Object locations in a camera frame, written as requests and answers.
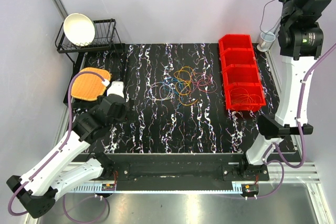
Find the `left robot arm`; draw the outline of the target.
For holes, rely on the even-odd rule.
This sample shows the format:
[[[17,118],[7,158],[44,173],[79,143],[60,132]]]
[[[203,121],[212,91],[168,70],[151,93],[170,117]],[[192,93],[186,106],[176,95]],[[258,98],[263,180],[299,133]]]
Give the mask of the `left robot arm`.
[[[32,169],[13,175],[7,185],[25,212],[33,218],[46,214],[64,194],[92,179],[115,176],[114,162],[104,153],[96,153],[68,172],[64,169],[80,153],[103,138],[111,125],[123,122],[128,112],[124,83],[112,82],[107,95],[86,113],[79,115],[59,143]]]

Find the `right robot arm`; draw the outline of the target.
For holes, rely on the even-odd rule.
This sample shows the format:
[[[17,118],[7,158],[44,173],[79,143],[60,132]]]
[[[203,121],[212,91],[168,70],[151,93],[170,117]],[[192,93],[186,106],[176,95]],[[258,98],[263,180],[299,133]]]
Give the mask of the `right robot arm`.
[[[264,170],[266,160],[286,137],[298,135],[302,158],[306,160],[304,136],[313,132],[308,123],[307,104],[314,69],[335,47],[321,53],[323,31],[317,20],[332,0],[278,0],[282,3],[278,42],[283,63],[280,103],[276,114],[258,118],[258,136],[246,151],[238,167],[241,172]]]

